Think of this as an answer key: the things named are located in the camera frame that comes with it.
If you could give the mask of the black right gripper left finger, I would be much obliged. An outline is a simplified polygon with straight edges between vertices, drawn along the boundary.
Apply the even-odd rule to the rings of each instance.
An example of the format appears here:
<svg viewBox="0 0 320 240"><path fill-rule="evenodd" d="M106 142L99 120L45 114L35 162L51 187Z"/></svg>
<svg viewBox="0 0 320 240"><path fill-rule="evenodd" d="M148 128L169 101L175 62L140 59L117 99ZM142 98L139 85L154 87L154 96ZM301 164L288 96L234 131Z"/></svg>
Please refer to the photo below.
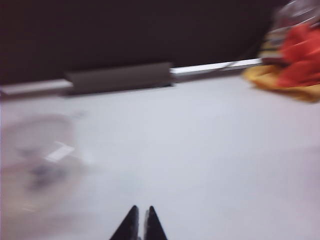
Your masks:
<svg viewBox="0 0 320 240"><path fill-rule="evenodd" d="M110 240L138 240L139 239L139 209L133 205L122 220Z"/></svg>

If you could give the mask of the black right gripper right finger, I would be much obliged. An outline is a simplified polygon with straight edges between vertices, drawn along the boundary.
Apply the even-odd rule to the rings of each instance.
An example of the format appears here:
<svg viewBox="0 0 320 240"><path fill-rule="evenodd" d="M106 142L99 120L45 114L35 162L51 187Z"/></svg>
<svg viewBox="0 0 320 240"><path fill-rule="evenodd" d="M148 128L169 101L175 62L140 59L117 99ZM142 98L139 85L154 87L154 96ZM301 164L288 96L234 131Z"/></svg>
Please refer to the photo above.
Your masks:
<svg viewBox="0 0 320 240"><path fill-rule="evenodd" d="M150 206L144 218L144 240L168 240L156 210Z"/></svg>

